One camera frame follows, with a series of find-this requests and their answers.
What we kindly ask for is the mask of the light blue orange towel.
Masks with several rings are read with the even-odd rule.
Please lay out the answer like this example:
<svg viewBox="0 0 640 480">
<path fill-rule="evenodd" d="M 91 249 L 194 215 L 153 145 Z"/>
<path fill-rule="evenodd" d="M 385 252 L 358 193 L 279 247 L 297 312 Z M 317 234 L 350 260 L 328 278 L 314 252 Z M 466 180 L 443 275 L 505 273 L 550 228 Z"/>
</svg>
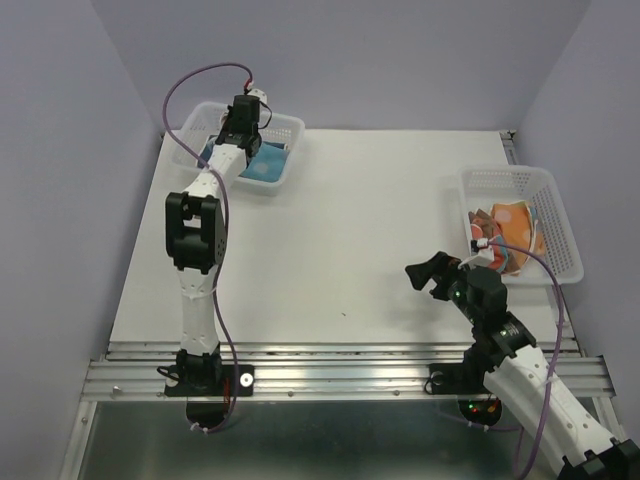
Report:
<svg viewBox="0 0 640 480">
<path fill-rule="evenodd" d="M 216 137 L 210 136 L 200 152 L 206 162 L 202 172 L 196 177 L 196 185 L 217 184 L 221 177 L 229 186 L 239 178 L 262 183 L 275 183 L 284 171 L 288 153 L 284 148 L 261 144 L 256 155 L 246 155 L 233 145 L 216 145 Z"/>
</svg>

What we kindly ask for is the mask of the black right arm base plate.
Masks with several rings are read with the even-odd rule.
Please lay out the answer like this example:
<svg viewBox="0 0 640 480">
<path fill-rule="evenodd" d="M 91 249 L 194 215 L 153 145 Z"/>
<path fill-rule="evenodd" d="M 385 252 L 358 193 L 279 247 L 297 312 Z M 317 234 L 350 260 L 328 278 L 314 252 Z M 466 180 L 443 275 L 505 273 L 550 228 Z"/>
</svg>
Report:
<svg viewBox="0 0 640 480">
<path fill-rule="evenodd" d="M 424 390 L 429 395 L 473 396 L 489 394 L 484 386 L 485 370 L 465 363 L 431 363 Z"/>
</svg>

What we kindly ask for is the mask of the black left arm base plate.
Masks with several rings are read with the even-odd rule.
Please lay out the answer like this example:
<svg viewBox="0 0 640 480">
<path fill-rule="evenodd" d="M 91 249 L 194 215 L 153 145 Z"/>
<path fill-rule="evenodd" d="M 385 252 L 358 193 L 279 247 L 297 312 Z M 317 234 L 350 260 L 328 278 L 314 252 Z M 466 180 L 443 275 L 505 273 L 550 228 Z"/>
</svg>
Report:
<svg viewBox="0 0 640 480">
<path fill-rule="evenodd" d="M 255 367 L 251 364 L 240 364 L 235 369 L 233 364 L 223 364 L 219 378 L 212 380 L 186 381 L 178 380 L 177 367 L 159 367 L 167 373 L 165 377 L 164 395 L 167 397 L 251 397 L 254 391 Z"/>
</svg>

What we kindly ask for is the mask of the brown red checked towel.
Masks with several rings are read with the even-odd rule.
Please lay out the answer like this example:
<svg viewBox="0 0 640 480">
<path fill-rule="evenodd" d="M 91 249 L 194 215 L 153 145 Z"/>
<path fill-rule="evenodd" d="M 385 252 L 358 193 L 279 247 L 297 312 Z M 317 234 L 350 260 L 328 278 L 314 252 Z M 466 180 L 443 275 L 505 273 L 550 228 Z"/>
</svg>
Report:
<svg viewBox="0 0 640 480">
<path fill-rule="evenodd" d="M 495 219 L 482 209 L 468 213 L 471 238 L 474 241 L 487 239 L 490 242 L 503 243 L 502 231 Z"/>
</svg>

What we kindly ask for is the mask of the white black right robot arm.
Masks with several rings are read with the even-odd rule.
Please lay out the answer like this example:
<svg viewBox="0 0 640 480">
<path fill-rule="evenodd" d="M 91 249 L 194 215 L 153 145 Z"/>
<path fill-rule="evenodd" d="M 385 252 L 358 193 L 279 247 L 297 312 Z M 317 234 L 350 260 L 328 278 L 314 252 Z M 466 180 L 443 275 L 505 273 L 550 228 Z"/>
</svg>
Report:
<svg viewBox="0 0 640 480">
<path fill-rule="evenodd" d="M 495 413 L 472 402 L 489 394 L 533 437 L 533 448 L 560 479 L 636 479 L 639 448 L 602 426 L 556 374 L 536 339 L 507 306 L 498 272 L 470 267 L 444 252 L 405 269 L 412 287 L 434 284 L 431 296 L 448 301 L 470 321 L 473 344 L 459 363 L 431 363 L 424 389 L 460 397 L 470 423 L 491 427 Z"/>
</svg>

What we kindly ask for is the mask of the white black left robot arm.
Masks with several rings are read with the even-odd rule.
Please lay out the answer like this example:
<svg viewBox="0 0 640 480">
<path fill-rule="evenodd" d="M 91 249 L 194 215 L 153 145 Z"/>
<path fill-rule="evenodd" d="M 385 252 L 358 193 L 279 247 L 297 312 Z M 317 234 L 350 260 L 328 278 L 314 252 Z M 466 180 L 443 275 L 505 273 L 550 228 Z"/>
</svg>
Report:
<svg viewBox="0 0 640 480">
<path fill-rule="evenodd" d="M 165 200 L 165 242 L 177 270 L 182 305 L 182 337 L 175 364 L 160 367 L 170 397 L 216 395 L 229 377 L 223 370 L 215 325 L 215 298 L 228 240 L 226 186 L 248 167 L 262 144 L 262 101 L 237 95 L 227 107 L 211 155 L 205 161 L 177 135 L 172 138 L 200 162 L 195 180 Z"/>
</svg>

